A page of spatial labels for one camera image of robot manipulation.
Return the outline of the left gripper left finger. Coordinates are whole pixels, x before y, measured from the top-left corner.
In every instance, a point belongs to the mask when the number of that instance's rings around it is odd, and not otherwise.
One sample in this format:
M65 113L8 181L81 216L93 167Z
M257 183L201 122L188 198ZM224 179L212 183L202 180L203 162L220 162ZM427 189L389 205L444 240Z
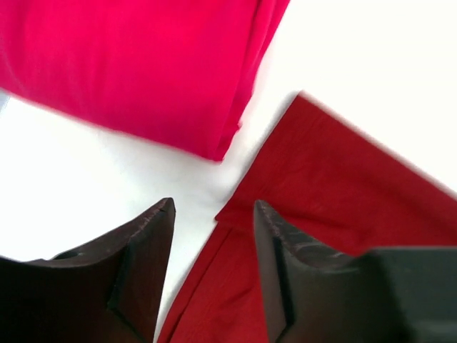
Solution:
M165 198L53 259L1 259L3 342L152 342L174 235Z

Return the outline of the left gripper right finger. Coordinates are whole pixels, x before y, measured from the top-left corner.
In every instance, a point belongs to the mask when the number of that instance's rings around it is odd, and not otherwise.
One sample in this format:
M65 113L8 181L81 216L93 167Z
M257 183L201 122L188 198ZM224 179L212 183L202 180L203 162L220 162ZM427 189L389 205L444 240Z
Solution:
M253 208L270 342L454 342L456 248L395 247L351 257Z

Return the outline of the dark red t shirt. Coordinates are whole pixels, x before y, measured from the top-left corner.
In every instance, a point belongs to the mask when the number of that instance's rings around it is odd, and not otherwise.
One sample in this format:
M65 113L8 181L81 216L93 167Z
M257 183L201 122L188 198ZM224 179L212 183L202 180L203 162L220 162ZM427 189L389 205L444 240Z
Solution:
M216 215L160 342L267 341L253 231L258 199L349 254L456 243L453 197L297 96Z

